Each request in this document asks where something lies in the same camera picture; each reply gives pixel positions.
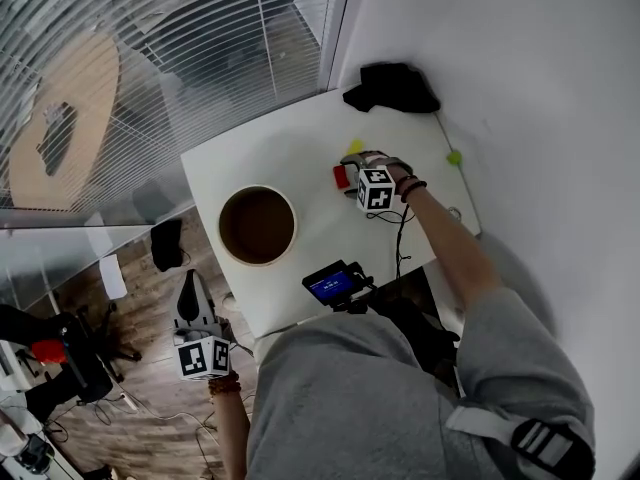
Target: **white table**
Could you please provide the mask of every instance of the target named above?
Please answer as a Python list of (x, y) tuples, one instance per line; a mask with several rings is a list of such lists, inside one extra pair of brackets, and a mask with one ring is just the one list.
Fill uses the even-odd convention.
[[(339, 259), (360, 263), (378, 286), (395, 278), (397, 226), (368, 220), (335, 186), (332, 168), (354, 138), (367, 149), (410, 163), (442, 204), (455, 206), (472, 233), (480, 231), (460, 171), (446, 160), (450, 149), (433, 116), (383, 107), (365, 114), (346, 105), (337, 90), (223, 133), (182, 155), (182, 162), (213, 251), (256, 337), (328, 312), (301, 280)], [(253, 183), (281, 190), (298, 216), (291, 251), (267, 267), (235, 261), (217, 232), (229, 195)], [(400, 211), (404, 205), (395, 199)], [(434, 259), (416, 220), (405, 226), (401, 251), (412, 257), (402, 263), (403, 273)]]

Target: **small screen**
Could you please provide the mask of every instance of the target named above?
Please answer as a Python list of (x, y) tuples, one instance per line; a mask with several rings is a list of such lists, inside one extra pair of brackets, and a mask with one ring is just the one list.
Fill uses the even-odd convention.
[(353, 288), (353, 283), (344, 272), (336, 272), (326, 279), (311, 285), (313, 294), (322, 301), (340, 295), (351, 288)]

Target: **wooden floor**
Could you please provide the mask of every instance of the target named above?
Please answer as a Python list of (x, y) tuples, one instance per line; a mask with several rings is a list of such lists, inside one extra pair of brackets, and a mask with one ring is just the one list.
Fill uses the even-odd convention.
[[(208, 283), (216, 311), (231, 320), (238, 340), (252, 348), (253, 337), (239, 313), (221, 309), (222, 298), (229, 289), (197, 211), (190, 210), (182, 218), (181, 246), (191, 258), (189, 262), (185, 256), (185, 266), (160, 272), (153, 263), (148, 236), (117, 251), (129, 293), (117, 301), (112, 335), (124, 351), (135, 349), (142, 354), (140, 363), (116, 362), (125, 377), (125, 390), (155, 415), (188, 412), (204, 422), (215, 409), (208, 400), (206, 382), (181, 381), (171, 356), (167, 300), (177, 278), (187, 269), (197, 269)], [(89, 322), (97, 326), (108, 303), (97, 266), (65, 283), (59, 293), (61, 309), (75, 311), (87, 304)], [(231, 352), (231, 362), (240, 375), (242, 396), (247, 398), (245, 406), (251, 413), (257, 379), (255, 363), (238, 347)], [(108, 398), (116, 399), (119, 394), (116, 386)], [(117, 468), (122, 478), (131, 475), (137, 480), (224, 478), (218, 447), (204, 430), (197, 432), (209, 462), (207, 467), (196, 442), (198, 424), (188, 416), (159, 419), (142, 407), (134, 413), (124, 401), (101, 401), (97, 408), (74, 407), (62, 414), (69, 407), (73, 403), (59, 408), (52, 418), (57, 417), (68, 432), (68, 440), (59, 447), (80, 471), (109, 464)], [(100, 422), (98, 416), (110, 424)], [(211, 432), (216, 436), (215, 417), (207, 419), (206, 424), (214, 428)], [(51, 438), (63, 441), (65, 434), (57, 432)]]

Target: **green object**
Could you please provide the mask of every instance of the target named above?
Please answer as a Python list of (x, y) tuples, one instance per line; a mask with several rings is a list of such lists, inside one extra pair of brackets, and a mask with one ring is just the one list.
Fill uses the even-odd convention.
[(447, 162), (451, 165), (460, 165), (462, 163), (462, 153), (457, 149), (454, 149), (447, 155)]

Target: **sleeve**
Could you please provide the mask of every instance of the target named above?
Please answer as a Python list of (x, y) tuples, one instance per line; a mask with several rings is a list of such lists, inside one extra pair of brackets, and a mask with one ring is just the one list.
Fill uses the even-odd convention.
[(578, 372), (514, 291), (493, 290), (469, 308), (458, 373), (471, 402), (566, 423), (594, 448), (593, 406)]

